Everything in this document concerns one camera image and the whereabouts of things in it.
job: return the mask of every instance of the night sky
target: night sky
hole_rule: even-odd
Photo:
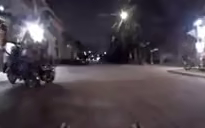
[[[63,21],[65,30],[86,45],[104,48],[108,44],[112,16],[118,0],[48,0]],[[179,28],[188,28],[196,19],[204,0],[137,0],[146,40],[162,44]]]

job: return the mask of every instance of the sidewalk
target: sidewalk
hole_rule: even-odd
[[[185,76],[192,76],[192,77],[200,77],[205,78],[205,71],[199,71],[198,69],[192,69],[189,71],[182,69],[170,69],[168,72],[173,74],[185,75]]]

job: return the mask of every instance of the asphalt road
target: asphalt road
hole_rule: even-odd
[[[1,128],[205,128],[205,79],[158,66],[57,68],[54,84],[0,83]]]

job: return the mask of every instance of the motorcycle wheel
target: motorcycle wheel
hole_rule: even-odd
[[[7,78],[11,84],[15,84],[17,81],[17,77],[13,75],[12,73],[8,73]]]
[[[40,80],[37,79],[26,79],[25,85],[29,88],[38,87],[40,86]]]
[[[47,73],[45,76],[45,82],[46,83],[52,83],[55,79],[55,72],[51,71],[50,73]]]

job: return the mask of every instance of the tree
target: tree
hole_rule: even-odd
[[[137,5],[130,0],[122,0],[120,6],[120,13],[126,13],[124,18],[120,14],[120,18],[113,25],[113,36],[115,37],[116,54],[121,55],[123,63],[129,62],[130,59],[139,60],[139,46],[140,46],[140,14]]]

